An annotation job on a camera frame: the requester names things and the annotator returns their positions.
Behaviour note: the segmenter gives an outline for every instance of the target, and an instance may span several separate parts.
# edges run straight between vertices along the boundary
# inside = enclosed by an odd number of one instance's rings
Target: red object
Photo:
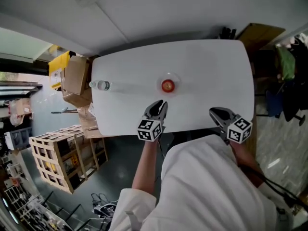
[[[173,92],[175,84],[171,79],[166,79],[162,82],[162,90],[164,92]]]

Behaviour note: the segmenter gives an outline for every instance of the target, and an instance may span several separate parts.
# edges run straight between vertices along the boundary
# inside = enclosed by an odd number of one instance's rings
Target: floor
[[[48,77],[39,81],[43,84],[42,90],[31,97],[33,109],[33,135],[41,135],[47,131],[54,131],[59,128],[66,128],[79,123],[76,114],[51,114],[51,111],[60,111],[68,107],[74,107],[62,99],[62,94],[49,87]],[[257,113],[263,114],[264,104],[261,100],[256,100]],[[257,119],[257,160],[265,174],[287,187],[294,193],[299,193],[308,183],[308,136],[305,132],[308,129],[308,122],[299,127],[296,120],[287,123],[284,117],[280,119],[258,117]],[[167,148],[172,142],[171,134],[164,134],[162,137],[162,147]],[[81,221],[88,218],[96,218],[91,213],[92,197],[91,193],[104,193],[110,201],[117,200],[120,191],[128,188],[132,184],[132,179],[137,168],[141,155],[143,142],[137,136],[121,136],[105,139],[109,162],[105,163],[98,172],[93,174],[89,180],[83,183],[73,195],[63,192],[50,186],[40,179],[38,170],[31,151],[24,150],[23,157],[26,161],[29,173],[37,189],[46,197],[51,191],[54,194],[50,197],[50,206],[57,210],[64,207],[69,212],[78,204],[79,208],[69,224],[73,228],[80,225]],[[160,175],[162,158],[158,154],[156,175]],[[160,192],[160,179],[155,185],[155,195]],[[99,227],[99,220],[92,220],[89,228]]]

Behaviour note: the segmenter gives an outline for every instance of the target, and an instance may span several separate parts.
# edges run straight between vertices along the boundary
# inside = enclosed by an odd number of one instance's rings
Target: wooden pallet
[[[86,139],[80,125],[29,138],[42,179],[73,193],[108,161],[103,138]]]

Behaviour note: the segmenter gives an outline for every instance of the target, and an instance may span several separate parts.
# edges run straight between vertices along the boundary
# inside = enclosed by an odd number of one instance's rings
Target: white table
[[[157,80],[180,78],[175,95],[162,94]],[[216,127],[209,109],[226,107],[252,120],[254,84],[243,44],[237,40],[189,40],[117,52],[95,59],[92,80],[126,86],[124,91],[92,90],[101,134],[132,135],[145,108],[168,101],[165,132]]]

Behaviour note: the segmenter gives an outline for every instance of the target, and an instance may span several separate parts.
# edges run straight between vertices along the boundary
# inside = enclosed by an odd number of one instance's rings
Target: white shirt
[[[157,206],[146,192],[121,191],[111,231],[274,231],[276,206],[289,211],[265,183],[257,189],[249,181],[216,135],[171,148],[161,179]]]

